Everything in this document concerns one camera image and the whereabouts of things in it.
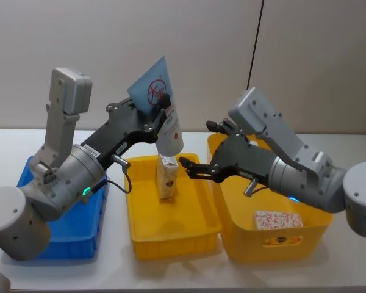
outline blue plastic bin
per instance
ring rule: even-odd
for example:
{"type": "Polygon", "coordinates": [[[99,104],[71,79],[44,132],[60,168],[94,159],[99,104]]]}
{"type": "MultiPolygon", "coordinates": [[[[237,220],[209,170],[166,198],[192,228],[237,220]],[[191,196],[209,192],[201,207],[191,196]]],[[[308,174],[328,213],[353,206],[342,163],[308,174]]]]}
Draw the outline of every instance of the blue plastic bin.
{"type": "MultiPolygon", "coordinates": [[[[30,157],[18,187],[33,180],[29,168],[30,157]]],[[[100,233],[100,220],[104,212],[106,186],[99,189],[89,200],[88,204],[78,203],[66,214],[54,222],[48,222],[51,229],[51,239],[47,249],[37,259],[90,259],[94,257],[100,233]]]]}

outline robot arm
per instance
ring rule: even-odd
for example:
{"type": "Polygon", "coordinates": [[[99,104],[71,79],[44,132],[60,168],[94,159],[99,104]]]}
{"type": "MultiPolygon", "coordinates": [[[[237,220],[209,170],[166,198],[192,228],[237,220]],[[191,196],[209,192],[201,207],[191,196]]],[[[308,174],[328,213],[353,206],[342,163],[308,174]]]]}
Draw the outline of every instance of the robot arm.
{"type": "Polygon", "coordinates": [[[345,171],[333,166],[327,155],[303,143],[261,92],[246,91],[229,115],[237,124],[228,119],[219,125],[206,123],[210,131],[228,135],[209,165],[199,169],[181,159],[191,178],[198,178],[203,170],[208,175],[200,178],[215,182],[239,175],[251,180],[244,191],[247,196],[252,195],[259,183],[324,211],[345,209],[342,187],[345,171]],[[250,144],[247,134],[263,139],[273,151],[250,144]]]}
{"type": "Polygon", "coordinates": [[[150,116],[130,98],[109,104],[108,121],[82,144],[72,145],[79,113],[88,110],[92,82],[69,68],[53,70],[51,81],[45,143],[30,164],[34,179],[20,188],[0,187],[0,248],[16,260],[38,256],[50,240],[46,222],[91,196],[87,191],[101,187],[98,183],[114,162],[125,173],[129,163],[120,156],[137,142],[157,141],[170,106],[168,95],[150,116]]]}
{"type": "Polygon", "coordinates": [[[220,183],[239,175],[251,180],[244,191],[247,196],[260,183],[327,212],[346,209],[349,226],[366,237],[366,162],[347,172],[333,166],[326,154],[296,136],[257,89],[243,93],[229,116],[237,124],[228,119],[206,123],[210,131],[227,135],[209,165],[180,158],[189,177],[220,183]],[[247,134],[263,139],[273,151],[251,145],[247,134]]]}

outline product package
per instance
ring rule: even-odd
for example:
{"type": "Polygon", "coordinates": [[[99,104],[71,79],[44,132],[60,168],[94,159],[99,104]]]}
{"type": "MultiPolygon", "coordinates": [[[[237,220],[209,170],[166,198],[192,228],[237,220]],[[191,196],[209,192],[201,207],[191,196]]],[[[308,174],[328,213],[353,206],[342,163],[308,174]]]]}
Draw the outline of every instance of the product package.
{"type": "Polygon", "coordinates": [[[159,199],[163,200],[173,196],[176,189],[178,167],[179,165],[175,157],[165,157],[159,154],[156,174],[159,199]]]}
{"type": "Polygon", "coordinates": [[[167,72],[165,57],[161,57],[128,89],[136,108],[150,115],[158,100],[165,93],[169,94],[171,106],[166,109],[167,120],[164,122],[156,147],[159,153],[166,157],[175,156],[183,149],[182,131],[179,125],[178,113],[174,103],[170,78],[167,72]]]}
{"type": "MultiPolygon", "coordinates": [[[[291,212],[255,211],[254,223],[258,230],[299,228],[303,226],[301,216],[291,212]]],[[[292,245],[299,244],[302,240],[302,236],[277,237],[266,239],[263,244],[267,246],[292,245]]]]}
{"type": "Polygon", "coordinates": [[[254,223],[258,230],[296,228],[303,226],[301,216],[291,212],[255,211],[254,223]]]}

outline yellow plastic tray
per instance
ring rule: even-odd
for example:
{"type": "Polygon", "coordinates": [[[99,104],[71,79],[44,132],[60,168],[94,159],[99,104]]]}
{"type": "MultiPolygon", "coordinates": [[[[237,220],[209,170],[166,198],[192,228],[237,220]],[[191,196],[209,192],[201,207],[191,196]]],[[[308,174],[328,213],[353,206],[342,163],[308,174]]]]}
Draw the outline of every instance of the yellow plastic tray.
{"type": "MultiPolygon", "coordinates": [[[[213,134],[208,138],[209,159],[223,134],[213,134]]],[[[255,137],[260,147],[268,145],[255,137]]],[[[301,259],[309,256],[325,229],[332,222],[332,214],[315,209],[264,189],[251,198],[243,195],[249,180],[232,176],[221,184],[212,183],[215,205],[222,222],[221,236],[228,255],[240,262],[282,261],[301,259]],[[299,213],[302,228],[278,230],[255,230],[253,214],[260,211],[282,211],[299,213]]]]}
{"type": "MultiPolygon", "coordinates": [[[[199,162],[195,154],[181,156],[199,162]]],[[[137,258],[160,259],[214,250],[221,224],[207,183],[191,180],[179,165],[174,197],[160,201],[157,156],[137,157],[129,162],[132,192],[126,201],[137,258]]]]}

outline white table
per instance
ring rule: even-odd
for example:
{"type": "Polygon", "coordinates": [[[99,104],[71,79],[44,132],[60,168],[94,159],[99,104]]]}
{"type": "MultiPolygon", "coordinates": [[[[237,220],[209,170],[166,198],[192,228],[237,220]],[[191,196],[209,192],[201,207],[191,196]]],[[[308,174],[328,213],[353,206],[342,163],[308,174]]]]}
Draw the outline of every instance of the white table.
{"type": "MultiPolygon", "coordinates": [[[[77,131],[74,142],[82,142],[91,133],[77,131]]],[[[194,152],[205,162],[208,135],[184,133],[184,152],[194,152]]],[[[43,130],[0,129],[0,186],[17,184],[26,159],[42,145],[44,137],[43,130]]],[[[366,136],[301,137],[327,152],[341,167],[366,161],[366,136]]],[[[156,154],[154,145],[138,144],[125,157],[149,154],[156,154]]],[[[111,167],[108,174],[123,183],[118,166],[111,167]]],[[[11,279],[13,289],[41,292],[162,288],[251,288],[249,292],[298,292],[297,288],[310,288],[309,292],[315,292],[317,287],[324,288],[322,292],[338,292],[343,286],[347,292],[354,292],[353,286],[366,292],[366,239],[350,230],[345,213],[341,212],[335,215],[313,255],[301,261],[237,264],[228,258],[220,241],[214,253],[138,262],[131,247],[125,197],[111,186],[95,259],[18,262],[0,250],[0,272],[11,279]]]]}

